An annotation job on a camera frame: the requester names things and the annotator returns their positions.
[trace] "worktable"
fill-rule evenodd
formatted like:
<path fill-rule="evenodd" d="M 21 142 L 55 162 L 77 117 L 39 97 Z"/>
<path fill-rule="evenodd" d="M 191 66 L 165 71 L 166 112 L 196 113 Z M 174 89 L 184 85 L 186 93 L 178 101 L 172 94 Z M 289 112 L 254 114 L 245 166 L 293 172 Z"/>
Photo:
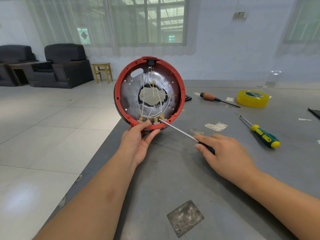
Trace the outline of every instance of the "worktable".
<path fill-rule="evenodd" d="M 319 90 L 254 89 L 272 96 L 265 108 L 236 108 L 194 95 L 207 92 L 225 101 L 235 98 L 240 90 L 244 89 L 186 87 L 186 94 L 193 99 L 185 103 L 185 111 L 172 125 L 189 134 L 194 129 L 211 136 L 215 131 L 204 125 L 224 123 L 228 127 L 220 134 L 240 141 L 259 169 L 320 198 L 320 120 L 307 111 L 320 109 Z M 235 112 L 275 135 L 281 146 L 267 148 Z M 70 188 L 67 202 L 113 156 L 128 128 L 123 120 L 118 122 L 83 170 L 83 179 Z M 167 214 L 188 200 L 194 202 L 204 220 L 181 240 L 296 239 L 258 202 L 216 174 L 194 145 L 193 140 L 172 128 L 155 137 L 133 176 L 114 239 L 178 239 Z"/>

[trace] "tape roll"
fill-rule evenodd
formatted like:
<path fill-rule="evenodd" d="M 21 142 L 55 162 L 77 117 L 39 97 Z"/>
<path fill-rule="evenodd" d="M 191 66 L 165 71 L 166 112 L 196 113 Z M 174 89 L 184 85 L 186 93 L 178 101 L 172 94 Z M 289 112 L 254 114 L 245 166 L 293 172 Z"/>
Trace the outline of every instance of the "tape roll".
<path fill-rule="evenodd" d="M 266 107 L 268 101 L 268 94 L 251 90 L 240 91 L 237 97 L 237 102 L 239 104 L 254 108 Z"/>

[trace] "tiled floor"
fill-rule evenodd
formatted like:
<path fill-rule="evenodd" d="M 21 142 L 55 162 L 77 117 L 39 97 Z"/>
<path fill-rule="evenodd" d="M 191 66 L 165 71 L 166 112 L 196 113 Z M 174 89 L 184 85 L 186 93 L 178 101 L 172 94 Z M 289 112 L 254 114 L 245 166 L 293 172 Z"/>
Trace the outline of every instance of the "tiled floor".
<path fill-rule="evenodd" d="M 120 119 L 114 83 L 0 87 L 0 239 L 46 222 Z"/>

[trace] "wooden stool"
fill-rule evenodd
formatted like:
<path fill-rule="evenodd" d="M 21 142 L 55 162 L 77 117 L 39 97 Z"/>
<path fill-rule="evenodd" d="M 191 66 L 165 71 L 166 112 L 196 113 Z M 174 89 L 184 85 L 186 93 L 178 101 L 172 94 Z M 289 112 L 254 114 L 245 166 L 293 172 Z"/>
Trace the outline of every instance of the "wooden stool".
<path fill-rule="evenodd" d="M 101 72 L 106 73 L 106 80 L 108 83 L 109 83 L 109 75 L 110 75 L 111 81 L 113 82 L 110 63 L 92 64 L 92 68 L 93 68 L 94 77 L 96 78 L 97 83 L 99 83 L 97 75 L 100 76 L 100 81 L 102 81 Z"/>

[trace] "white curtain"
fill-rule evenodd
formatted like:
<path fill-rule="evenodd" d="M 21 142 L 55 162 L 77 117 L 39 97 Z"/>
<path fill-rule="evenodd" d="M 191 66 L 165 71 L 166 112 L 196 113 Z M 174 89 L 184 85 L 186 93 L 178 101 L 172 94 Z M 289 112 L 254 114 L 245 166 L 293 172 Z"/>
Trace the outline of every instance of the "white curtain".
<path fill-rule="evenodd" d="M 297 0 L 278 55 L 320 55 L 320 0 Z"/>
<path fill-rule="evenodd" d="M 21 0 L 43 46 L 83 44 L 88 56 L 190 55 L 201 0 Z"/>

